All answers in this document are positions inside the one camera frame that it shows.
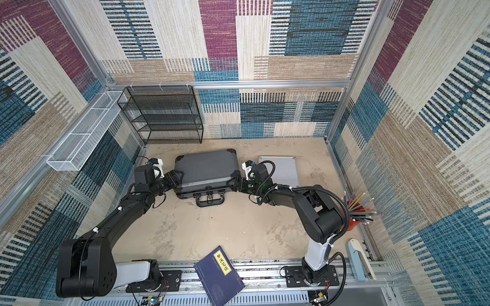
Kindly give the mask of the large black poker case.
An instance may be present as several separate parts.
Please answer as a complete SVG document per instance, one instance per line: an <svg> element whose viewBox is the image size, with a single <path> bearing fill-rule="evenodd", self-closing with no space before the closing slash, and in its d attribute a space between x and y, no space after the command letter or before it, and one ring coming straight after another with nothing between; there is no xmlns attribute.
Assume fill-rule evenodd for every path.
<svg viewBox="0 0 490 306"><path fill-rule="evenodd" d="M181 184L174 189L176 196L194 199L201 208L223 204L225 193L234 190L241 176L234 149L178 156L174 169L183 174Z"/></svg>

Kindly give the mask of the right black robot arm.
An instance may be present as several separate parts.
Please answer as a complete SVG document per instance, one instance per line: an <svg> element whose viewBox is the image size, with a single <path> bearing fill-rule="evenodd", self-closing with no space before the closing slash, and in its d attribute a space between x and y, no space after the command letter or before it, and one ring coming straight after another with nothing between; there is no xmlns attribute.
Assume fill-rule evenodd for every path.
<svg viewBox="0 0 490 306"><path fill-rule="evenodd" d="M273 182L276 165L272 161L242 164L244 177L234 183L234 191L250 195L256 205L268 204L294 209L310 241L302 259L305 283L312 286L327 279L327 266L335 259L334 242L348 230L347 199L320 185L292 187Z"/></svg>

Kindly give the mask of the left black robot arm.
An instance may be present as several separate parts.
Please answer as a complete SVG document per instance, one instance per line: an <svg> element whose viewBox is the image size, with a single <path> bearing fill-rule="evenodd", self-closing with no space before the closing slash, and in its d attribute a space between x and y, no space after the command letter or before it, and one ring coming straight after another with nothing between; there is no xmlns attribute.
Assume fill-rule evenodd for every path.
<svg viewBox="0 0 490 306"><path fill-rule="evenodd" d="M156 166L135 168L135 182L101 223L59 247L56 295L60 298L103 297L115 286L117 268L112 248L122 234L152 206L156 197L176 188L184 174L154 172Z"/></svg>

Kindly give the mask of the small silver aluminium case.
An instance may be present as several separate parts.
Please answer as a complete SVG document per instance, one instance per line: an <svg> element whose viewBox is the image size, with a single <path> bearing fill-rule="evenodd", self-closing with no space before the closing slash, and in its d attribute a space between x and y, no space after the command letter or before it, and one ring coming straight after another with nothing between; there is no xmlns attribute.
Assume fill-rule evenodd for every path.
<svg viewBox="0 0 490 306"><path fill-rule="evenodd" d="M276 169L272 176L274 183L299 187L299 173L293 156L260 156L258 162L271 161Z"/></svg>

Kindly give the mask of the dark blue book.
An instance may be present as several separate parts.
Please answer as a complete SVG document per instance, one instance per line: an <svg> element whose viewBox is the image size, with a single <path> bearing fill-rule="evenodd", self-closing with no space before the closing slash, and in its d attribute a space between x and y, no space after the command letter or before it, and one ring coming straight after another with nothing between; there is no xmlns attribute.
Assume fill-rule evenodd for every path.
<svg viewBox="0 0 490 306"><path fill-rule="evenodd" d="M194 269L213 305L224 306L245 289L222 246L194 264Z"/></svg>

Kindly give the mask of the red pencil cup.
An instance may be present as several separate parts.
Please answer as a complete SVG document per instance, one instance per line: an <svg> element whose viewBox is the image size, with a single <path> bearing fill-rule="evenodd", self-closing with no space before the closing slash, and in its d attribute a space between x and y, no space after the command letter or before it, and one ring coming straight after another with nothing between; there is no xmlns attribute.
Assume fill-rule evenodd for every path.
<svg viewBox="0 0 490 306"><path fill-rule="evenodd" d="M357 225L369 225L378 215L374 206L375 198L368 197L367 192L352 193L347 199L347 209L350 217L347 231L352 231Z"/></svg>

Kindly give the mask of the light blue stapler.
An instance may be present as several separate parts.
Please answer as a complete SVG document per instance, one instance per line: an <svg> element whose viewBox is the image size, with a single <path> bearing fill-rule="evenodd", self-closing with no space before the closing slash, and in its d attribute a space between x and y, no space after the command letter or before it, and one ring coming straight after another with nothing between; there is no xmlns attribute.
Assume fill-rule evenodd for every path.
<svg viewBox="0 0 490 306"><path fill-rule="evenodd" d="M360 241L350 239L347 243L347 249L350 266L356 281L376 281L377 277Z"/></svg>

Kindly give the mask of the white mesh wall basket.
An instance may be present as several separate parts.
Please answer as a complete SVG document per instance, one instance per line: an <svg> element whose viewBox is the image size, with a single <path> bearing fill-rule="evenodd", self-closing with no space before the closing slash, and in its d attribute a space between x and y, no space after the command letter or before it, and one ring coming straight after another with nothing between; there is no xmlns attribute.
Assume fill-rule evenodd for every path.
<svg viewBox="0 0 490 306"><path fill-rule="evenodd" d="M81 170L120 112L117 101L121 94L103 93L49 156L48 166L56 172Z"/></svg>

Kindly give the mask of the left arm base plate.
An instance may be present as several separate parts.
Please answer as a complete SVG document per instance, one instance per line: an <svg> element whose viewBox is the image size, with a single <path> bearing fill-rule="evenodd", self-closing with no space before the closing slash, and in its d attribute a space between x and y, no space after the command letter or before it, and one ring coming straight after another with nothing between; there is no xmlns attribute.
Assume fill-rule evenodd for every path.
<svg viewBox="0 0 490 306"><path fill-rule="evenodd" d="M154 294L164 292L177 292L181 284L181 270L161 271L156 279L149 278L126 287L127 293Z"/></svg>

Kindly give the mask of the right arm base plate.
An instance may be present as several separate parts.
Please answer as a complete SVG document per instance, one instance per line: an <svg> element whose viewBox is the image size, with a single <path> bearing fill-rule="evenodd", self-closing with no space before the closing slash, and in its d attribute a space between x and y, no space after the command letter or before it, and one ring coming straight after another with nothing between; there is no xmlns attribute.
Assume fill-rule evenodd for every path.
<svg viewBox="0 0 490 306"><path fill-rule="evenodd" d="M318 271L309 267L285 266L285 279L288 288L339 286L339 274L332 265L326 265Z"/></svg>

